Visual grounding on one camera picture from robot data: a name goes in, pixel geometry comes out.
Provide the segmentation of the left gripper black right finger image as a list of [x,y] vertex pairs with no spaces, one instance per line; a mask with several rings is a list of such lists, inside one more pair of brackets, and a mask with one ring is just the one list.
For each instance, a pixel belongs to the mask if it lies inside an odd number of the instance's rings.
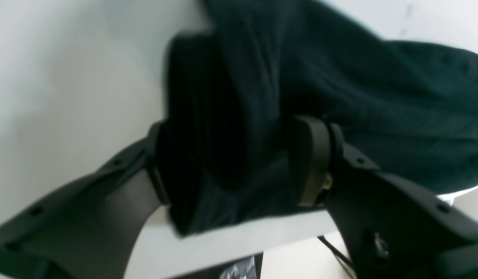
[[478,223],[382,171],[338,125],[290,119],[290,176],[299,206],[329,212],[359,279],[478,279]]

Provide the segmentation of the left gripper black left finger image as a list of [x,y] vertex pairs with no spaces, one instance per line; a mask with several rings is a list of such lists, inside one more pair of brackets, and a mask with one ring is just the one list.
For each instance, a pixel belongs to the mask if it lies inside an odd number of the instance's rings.
[[95,172],[0,226],[0,274],[122,279],[147,219],[169,199],[155,162],[163,122]]

